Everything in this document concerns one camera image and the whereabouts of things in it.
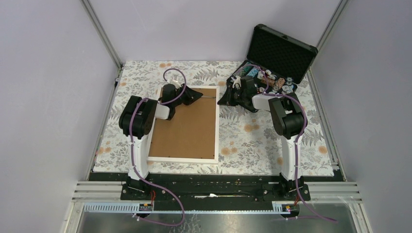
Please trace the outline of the white picture frame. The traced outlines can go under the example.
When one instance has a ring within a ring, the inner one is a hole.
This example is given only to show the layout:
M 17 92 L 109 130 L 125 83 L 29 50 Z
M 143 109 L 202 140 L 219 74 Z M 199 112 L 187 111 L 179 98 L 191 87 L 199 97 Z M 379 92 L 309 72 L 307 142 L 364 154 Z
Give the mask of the white picture frame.
M 205 96 L 189 106 L 179 105 L 173 120 L 157 119 L 150 132 L 148 161 L 217 164 L 219 152 L 218 86 L 190 86 Z

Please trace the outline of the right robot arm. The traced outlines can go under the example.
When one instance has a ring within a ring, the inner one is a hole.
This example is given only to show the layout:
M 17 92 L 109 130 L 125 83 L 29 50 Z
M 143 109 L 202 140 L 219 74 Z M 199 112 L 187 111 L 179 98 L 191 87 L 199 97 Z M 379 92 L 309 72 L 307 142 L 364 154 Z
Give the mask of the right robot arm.
M 258 93 L 258 86 L 251 76 L 228 78 L 226 91 L 219 105 L 241 106 L 250 112 L 269 111 L 275 132 L 281 136 L 283 165 L 280 173 L 279 195 L 291 200 L 304 186 L 299 168 L 301 160 L 301 137 L 307 126 L 307 117 L 294 93 Z

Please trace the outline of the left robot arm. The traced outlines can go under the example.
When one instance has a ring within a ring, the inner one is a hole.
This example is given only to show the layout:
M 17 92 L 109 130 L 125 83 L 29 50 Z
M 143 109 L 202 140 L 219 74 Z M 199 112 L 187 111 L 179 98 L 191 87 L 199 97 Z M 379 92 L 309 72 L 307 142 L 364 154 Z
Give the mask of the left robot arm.
M 149 175 L 147 159 L 150 149 L 150 132 L 155 120 L 173 120 L 179 105 L 189 106 L 203 97 L 198 92 L 185 84 L 176 87 L 174 84 L 166 84 L 161 88 L 160 98 L 157 100 L 131 96 L 120 118 L 119 127 L 123 134 L 130 138 L 131 164 L 128 172 L 129 188 L 140 200 L 149 197 L 151 187 L 145 178 Z

